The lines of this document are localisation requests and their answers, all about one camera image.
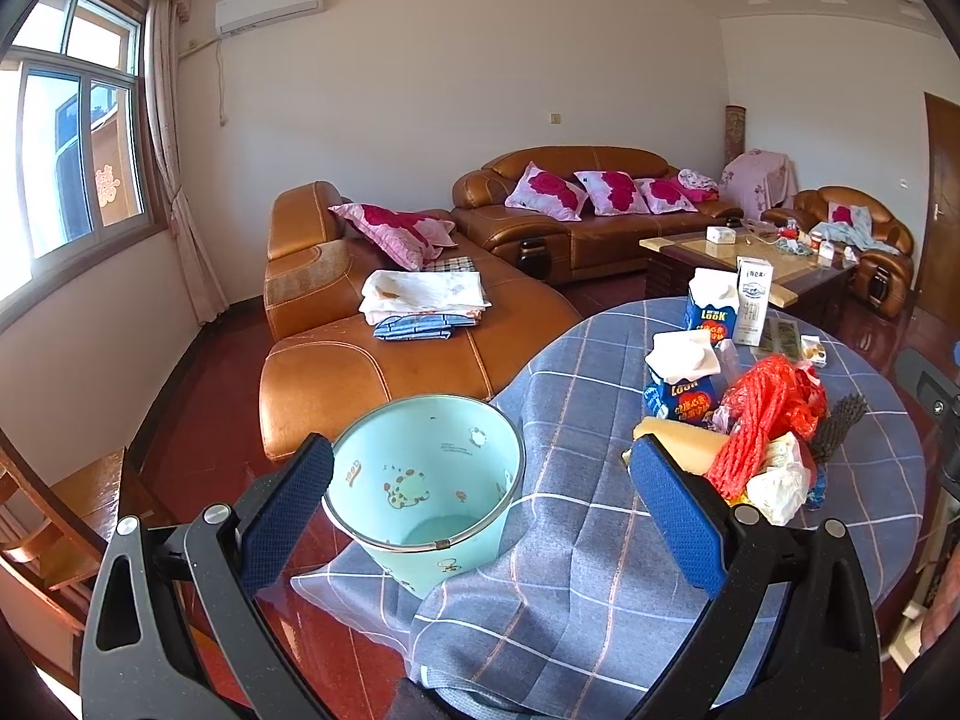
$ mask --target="tall vase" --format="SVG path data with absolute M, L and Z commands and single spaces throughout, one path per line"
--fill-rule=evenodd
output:
M 742 105 L 727 106 L 727 127 L 724 135 L 724 164 L 730 165 L 734 159 L 746 151 L 747 109 Z

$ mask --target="plastic bucket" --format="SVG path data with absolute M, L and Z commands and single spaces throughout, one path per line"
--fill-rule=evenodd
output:
M 517 430 L 457 395 L 395 400 L 333 445 L 330 520 L 416 596 L 499 554 L 526 466 Z

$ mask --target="window sill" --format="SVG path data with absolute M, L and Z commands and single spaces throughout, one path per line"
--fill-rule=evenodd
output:
M 32 279 L 7 298 L 9 303 L 0 310 L 0 333 L 6 331 L 13 322 L 23 317 L 23 314 L 30 311 L 37 303 L 49 298 L 50 295 L 69 284 L 77 276 L 85 274 L 93 266 L 109 260 L 110 257 L 119 254 L 125 248 L 139 244 L 165 229 L 167 229 L 165 223 L 150 223 L 138 227 L 126 235 L 107 241 L 96 250 L 86 252 L 73 262 L 47 276 Z

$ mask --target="blue plaid tablecloth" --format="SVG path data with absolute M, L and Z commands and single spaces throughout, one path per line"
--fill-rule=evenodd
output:
M 296 591 L 400 652 L 411 679 L 475 717 L 626 716 L 706 601 L 683 579 L 620 459 L 645 414 L 652 336 L 680 329 L 684 307 L 684 298 L 664 298 L 597 314 L 539 353 L 493 401 L 522 429 L 528 463 L 496 562 L 421 602 L 352 544 L 294 577 Z M 893 387 L 856 352 L 799 324 L 826 342 L 830 402 L 859 391 L 870 413 L 829 464 L 824 507 L 791 524 L 846 522 L 876 604 L 914 551 L 923 450 Z M 750 348 L 739 354 L 752 365 Z M 721 701 L 746 689 L 781 595 L 768 592 Z

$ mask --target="silver screw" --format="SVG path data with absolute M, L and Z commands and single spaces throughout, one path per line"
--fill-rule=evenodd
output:
M 230 507 L 222 503 L 215 503 L 203 512 L 203 521 L 210 525 L 219 525 L 230 516 Z
M 733 516 L 736 517 L 736 521 L 741 525 L 755 525 L 757 522 L 760 522 L 760 512 L 757 512 L 752 506 L 736 507 Z
M 117 523 L 117 533 L 121 536 L 129 536 L 136 531 L 137 524 L 136 517 L 124 517 Z
M 834 538 L 843 538 L 847 534 L 847 527 L 839 519 L 829 519 L 824 522 L 824 531 Z

